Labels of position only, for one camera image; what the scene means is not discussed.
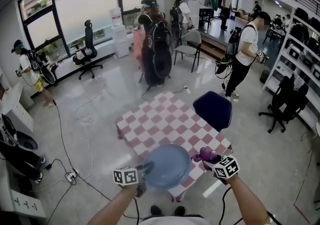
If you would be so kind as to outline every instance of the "power strip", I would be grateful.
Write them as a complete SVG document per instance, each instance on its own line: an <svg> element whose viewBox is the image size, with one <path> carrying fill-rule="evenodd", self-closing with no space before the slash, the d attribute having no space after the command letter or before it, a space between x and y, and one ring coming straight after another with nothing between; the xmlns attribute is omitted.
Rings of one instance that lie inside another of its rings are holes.
<svg viewBox="0 0 320 225"><path fill-rule="evenodd" d="M78 174L79 174L79 171L78 171L77 169L74 169L73 172L70 172L70 173L68 174L68 176L66 177L66 179L67 179L70 183L72 183L73 180L75 180L75 179L78 177Z"/></svg>

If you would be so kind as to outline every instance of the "office chair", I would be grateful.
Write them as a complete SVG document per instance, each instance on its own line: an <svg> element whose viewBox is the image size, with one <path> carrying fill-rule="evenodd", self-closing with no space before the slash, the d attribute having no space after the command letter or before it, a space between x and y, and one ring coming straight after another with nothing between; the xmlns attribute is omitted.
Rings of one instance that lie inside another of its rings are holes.
<svg viewBox="0 0 320 225"><path fill-rule="evenodd" d="M79 80L81 80L81 77L83 76L84 73L86 73L87 71L90 71L92 74L92 78L95 78L94 73L92 72L93 68L98 68L100 67L101 69L103 69L102 65L95 65L94 63L91 62L91 59L97 57L97 50L95 49L94 46L94 40L93 40L93 30L92 30L92 23L91 20L88 19L85 23L85 46L77 49L76 55L73 56L72 60L76 65L83 65L83 67L81 68L80 71L82 71L81 75L79 76ZM90 49L92 51L92 54L86 54L85 49Z"/></svg>
<svg viewBox="0 0 320 225"><path fill-rule="evenodd" d="M293 75L291 78L285 76L272 98L272 104L269 104L267 107L272 113L260 112L258 114L259 116L264 115L273 118L272 127L268 130L269 134L274 130L277 121L282 127L281 132L284 133L286 128L283 121L288 124L307 105L308 99L306 94L308 93L309 86L305 83L298 90L294 90L294 80ZM282 112L280 107L283 104L286 104L286 108Z"/></svg>
<svg viewBox="0 0 320 225"><path fill-rule="evenodd" d="M220 94L208 91L193 102L193 107L195 113L218 132L229 127L232 118L232 104Z"/></svg>
<svg viewBox="0 0 320 225"><path fill-rule="evenodd" d="M191 73L194 71L194 66L196 63L196 59L198 56L198 66L199 66L199 59L200 59L200 47L201 47L201 35L199 33L199 31L197 30L191 30L190 32L188 32L186 35L182 36L179 40L180 43L182 43L182 41L189 41L191 43L196 44L196 48L188 46L188 45L180 45L177 48L175 48L175 56L174 56L174 63L173 65L176 65L176 58L177 58L177 53L181 53L181 59L184 59L183 54L187 55L187 56L194 56L194 61L193 61L193 65L192 65L192 69L191 69Z"/></svg>

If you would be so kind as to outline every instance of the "gray chair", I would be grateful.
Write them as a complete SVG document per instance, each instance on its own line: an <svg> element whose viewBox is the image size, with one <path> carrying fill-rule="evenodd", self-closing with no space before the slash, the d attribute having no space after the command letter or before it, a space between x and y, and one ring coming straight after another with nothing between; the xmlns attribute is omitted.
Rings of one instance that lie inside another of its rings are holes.
<svg viewBox="0 0 320 225"><path fill-rule="evenodd" d="M175 48L175 56L174 56L174 63L173 65L176 65L176 58L177 58L177 53L181 53L181 59L184 59L184 55L187 56L194 56L194 61L193 61L193 65L192 65L192 69L191 69L191 73L194 71L194 66L196 63L196 59L198 56L198 66L199 66L199 60L200 60L200 47L201 47L201 35L199 33L199 31L196 30L191 30L188 34L182 36L180 38L180 43L182 43L182 41L184 42L191 42L193 44L196 45L196 48L192 47L192 46L188 46L188 45L180 45L177 48Z"/></svg>

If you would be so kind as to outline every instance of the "purple object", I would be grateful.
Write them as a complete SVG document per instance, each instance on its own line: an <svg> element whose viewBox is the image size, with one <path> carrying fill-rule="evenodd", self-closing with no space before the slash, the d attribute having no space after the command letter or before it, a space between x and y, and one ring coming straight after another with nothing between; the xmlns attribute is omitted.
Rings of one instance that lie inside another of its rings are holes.
<svg viewBox="0 0 320 225"><path fill-rule="evenodd" d="M216 164L220 162L222 157L218 155L215 152L212 152L209 149L206 149L205 147L202 147L200 149L200 153L195 154L193 157L191 157L191 160L194 160L195 162L199 161L207 161L211 164Z"/></svg>

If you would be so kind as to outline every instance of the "pink object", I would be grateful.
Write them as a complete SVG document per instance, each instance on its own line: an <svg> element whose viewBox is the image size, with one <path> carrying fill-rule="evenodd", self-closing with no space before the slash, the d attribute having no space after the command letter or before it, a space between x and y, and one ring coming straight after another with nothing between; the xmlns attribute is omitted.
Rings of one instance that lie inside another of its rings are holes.
<svg viewBox="0 0 320 225"><path fill-rule="evenodd" d="M115 123L119 138L128 142L141 161L155 148L165 144L183 147L190 157L196 155L198 162L191 160L188 178L181 185L168 190L173 202L181 202L187 189L205 173L198 153L208 155L209 159L217 156L212 151L226 155L232 153L230 142L222 134L169 91L135 107L117 118Z"/></svg>
<svg viewBox="0 0 320 225"><path fill-rule="evenodd" d="M144 71L144 64L142 61L142 45L145 38L146 32L144 30L133 31L133 53L142 71Z"/></svg>

